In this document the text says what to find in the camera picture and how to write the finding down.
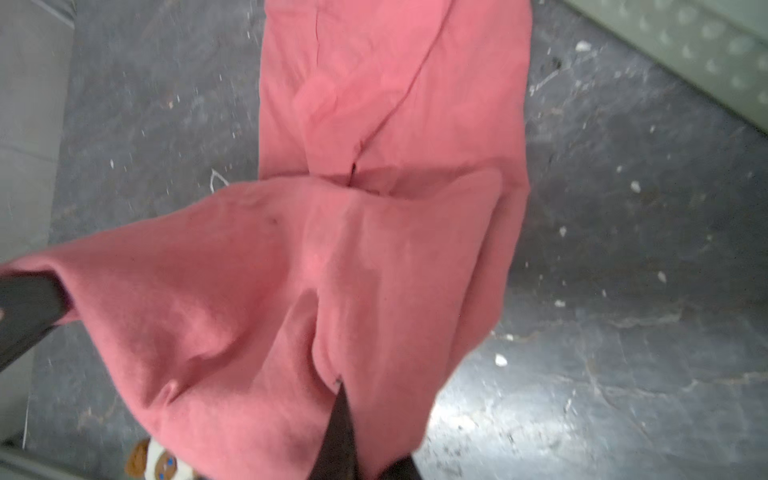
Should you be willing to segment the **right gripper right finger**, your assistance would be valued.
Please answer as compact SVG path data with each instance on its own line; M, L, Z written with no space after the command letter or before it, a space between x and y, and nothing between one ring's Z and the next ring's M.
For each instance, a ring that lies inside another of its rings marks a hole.
M407 456L385 469L379 480L422 480L422 476L413 457Z

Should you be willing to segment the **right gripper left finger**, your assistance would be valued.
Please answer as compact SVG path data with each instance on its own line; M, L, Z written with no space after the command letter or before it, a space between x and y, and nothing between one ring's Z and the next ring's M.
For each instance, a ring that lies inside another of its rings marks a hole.
M360 478L352 414L346 389L339 391L328 427L309 480L357 480Z

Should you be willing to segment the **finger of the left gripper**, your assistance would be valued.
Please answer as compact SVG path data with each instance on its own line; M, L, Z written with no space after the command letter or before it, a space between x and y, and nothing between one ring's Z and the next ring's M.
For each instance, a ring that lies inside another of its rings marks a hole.
M1 278L1 370L39 343L68 312L68 295L50 272Z

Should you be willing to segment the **pink t shirt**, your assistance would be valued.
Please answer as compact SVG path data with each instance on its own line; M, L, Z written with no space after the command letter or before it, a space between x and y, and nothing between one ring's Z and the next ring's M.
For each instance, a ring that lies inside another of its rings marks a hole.
M366 479L503 305L529 183L526 1L269 1L259 177L11 261L213 479L304 479L339 391Z

